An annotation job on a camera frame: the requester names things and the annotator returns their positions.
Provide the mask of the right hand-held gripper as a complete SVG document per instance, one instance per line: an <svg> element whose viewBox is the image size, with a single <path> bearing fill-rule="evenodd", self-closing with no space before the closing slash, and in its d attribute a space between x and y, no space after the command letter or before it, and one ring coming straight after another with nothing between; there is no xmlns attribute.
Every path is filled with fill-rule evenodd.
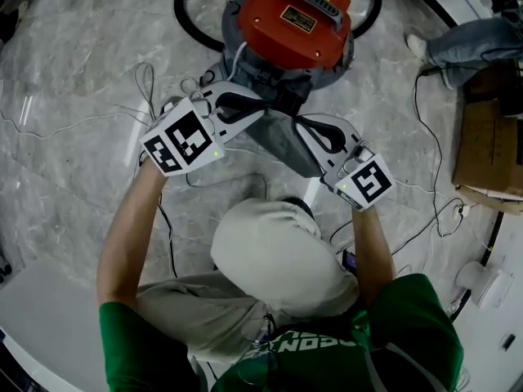
<svg viewBox="0 0 523 392"><path fill-rule="evenodd" d="M395 187L383 156L374 153L366 141L360 141L346 119L303 114L295 118L295 128L318 165L327 171L323 183L357 211L369 209ZM335 162L341 152L346 154Z"/></svg>

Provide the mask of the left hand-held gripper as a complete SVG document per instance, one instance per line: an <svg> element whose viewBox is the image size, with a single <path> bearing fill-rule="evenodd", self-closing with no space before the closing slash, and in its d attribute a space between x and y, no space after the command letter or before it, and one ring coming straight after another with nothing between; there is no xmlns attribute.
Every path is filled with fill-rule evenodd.
<svg viewBox="0 0 523 392"><path fill-rule="evenodd" d="M140 143L164 176L195 171L224 158L224 144L264 115L262 109L227 118L216 107L249 107L261 101L249 88L227 81L215 82L193 96L173 96Z"/></svg>

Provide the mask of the grey dust bag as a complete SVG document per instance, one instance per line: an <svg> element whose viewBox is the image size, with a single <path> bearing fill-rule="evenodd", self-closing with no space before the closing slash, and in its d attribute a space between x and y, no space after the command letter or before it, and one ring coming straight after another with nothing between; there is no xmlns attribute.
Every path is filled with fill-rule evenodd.
<svg viewBox="0 0 523 392"><path fill-rule="evenodd" d="M319 177L321 169L296 129L296 118L314 85L314 77L296 77L251 82L249 88L265 102L262 117L247 129L247 134L298 175Z"/></svg>

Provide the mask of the person's left forearm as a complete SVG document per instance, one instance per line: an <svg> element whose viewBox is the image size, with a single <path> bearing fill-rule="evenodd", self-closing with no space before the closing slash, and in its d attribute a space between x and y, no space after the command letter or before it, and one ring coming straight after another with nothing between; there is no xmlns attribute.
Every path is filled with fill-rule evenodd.
<svg viewBox="0 0 523 392"><path fill-rule="evenodd" d="M118 207L99 258L98 302L136 308L137 290L150 244L160 194L167 178L147 158Z"/></svg>

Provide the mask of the person's right forearm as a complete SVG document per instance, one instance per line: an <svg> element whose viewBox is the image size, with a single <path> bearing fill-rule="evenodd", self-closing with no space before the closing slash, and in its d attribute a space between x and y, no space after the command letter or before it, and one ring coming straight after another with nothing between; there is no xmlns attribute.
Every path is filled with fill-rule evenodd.
<svg viewBox="0 0 523 392"><path fill-rule="evenodd" d="M352 209L355 235L355 268L362 301L370 305L396 279L391 250L375 207Z"/></svg>

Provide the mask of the person's right black shoe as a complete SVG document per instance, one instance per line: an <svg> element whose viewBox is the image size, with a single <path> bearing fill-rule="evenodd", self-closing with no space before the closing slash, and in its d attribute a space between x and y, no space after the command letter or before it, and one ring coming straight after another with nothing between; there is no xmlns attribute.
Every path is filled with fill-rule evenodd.
<svg viewBox="0 0 523 392"><path fill-rule="evenodd" d="M288 210L292 210L292 211L299 210L299 211L306 213L312 220L315 219L310 206L303 199L301 199L299 197L290 196L290 197L282 198L282 199L280 199L280 202L282 202Z"/></svg>

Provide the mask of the red vacuum cleaner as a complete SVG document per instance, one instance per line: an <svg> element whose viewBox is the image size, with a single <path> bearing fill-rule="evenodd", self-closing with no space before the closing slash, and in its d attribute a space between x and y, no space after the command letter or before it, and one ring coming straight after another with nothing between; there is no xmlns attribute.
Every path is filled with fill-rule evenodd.
<svg viewBox="0 0 523 392"><path fill-rule="evenodd" d="M351 0L229 0L221 17L221 60L203 86L314 77L311 91L336 82L350 67L354 36Z"/></svg>

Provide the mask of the black smartphone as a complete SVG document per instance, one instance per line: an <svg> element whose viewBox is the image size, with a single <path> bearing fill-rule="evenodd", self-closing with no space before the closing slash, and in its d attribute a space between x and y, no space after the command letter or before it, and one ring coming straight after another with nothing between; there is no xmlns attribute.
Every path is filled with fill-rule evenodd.
<svg viewBox="0 0 523 392"><path fill-rule="evenodd" d="M357 276L355 254L348 249L342 251L342 266L355 277Z"/></svg>

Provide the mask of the person in white shirt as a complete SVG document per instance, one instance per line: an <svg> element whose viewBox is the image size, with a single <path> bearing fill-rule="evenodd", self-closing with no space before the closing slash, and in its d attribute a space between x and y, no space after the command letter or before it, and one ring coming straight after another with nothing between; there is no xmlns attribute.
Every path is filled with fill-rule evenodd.
<svg viewBox="0 0 523 392"><path fill-rule="evenodd" d="M232 363L276 327L336 317L358 297L316 222L284 201L248 199L214 234L216 269L140 287L138 314L197 359Z"/></svg>

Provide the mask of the brown cardboard box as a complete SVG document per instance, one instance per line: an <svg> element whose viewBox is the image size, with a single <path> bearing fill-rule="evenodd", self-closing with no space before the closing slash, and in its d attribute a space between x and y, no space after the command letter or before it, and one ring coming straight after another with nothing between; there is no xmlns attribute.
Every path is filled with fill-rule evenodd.
<svg viewBox="0 0 523 392"><path fill-rule="evenodd" d="M452 183L473 202L522 216L523 120L502 115L496 99L466 105Z"/></svg>

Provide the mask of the person's green shirt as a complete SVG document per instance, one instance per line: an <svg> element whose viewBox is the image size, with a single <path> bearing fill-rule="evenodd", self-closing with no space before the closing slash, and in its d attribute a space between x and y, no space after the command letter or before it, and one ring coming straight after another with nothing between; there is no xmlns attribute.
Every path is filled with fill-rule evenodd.
<svg viewBox="0 0 523 392"><path fill-rule="evenodd" d="M187 348L118 302L99 310L110 392L198 392ZM370 306L280 328L240 355L212 392L453 392L463 347L422 274Z"/></svg>

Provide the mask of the white toilet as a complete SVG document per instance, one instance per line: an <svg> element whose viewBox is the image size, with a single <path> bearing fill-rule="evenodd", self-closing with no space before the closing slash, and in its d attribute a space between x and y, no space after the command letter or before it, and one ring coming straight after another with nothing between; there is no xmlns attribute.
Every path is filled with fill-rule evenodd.
<svg viewBox="0 0 523 392"><path fill-rule="evenodd" d="M458 272L456 285L471 293L473 304L480 310L499 308L514 282L514 275L499 266L480 262L466 263Z"/></svg>

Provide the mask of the white bathtub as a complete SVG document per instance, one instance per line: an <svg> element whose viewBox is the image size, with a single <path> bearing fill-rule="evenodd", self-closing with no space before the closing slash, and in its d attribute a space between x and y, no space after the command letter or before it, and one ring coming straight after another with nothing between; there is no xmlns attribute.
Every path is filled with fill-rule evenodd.
<svg viewBox="0 0 523 392"><path fill-rule="evenodd" d="M0 289L0 331L18 364L50 392L108 392L95 291L53 259Z"/></svg>

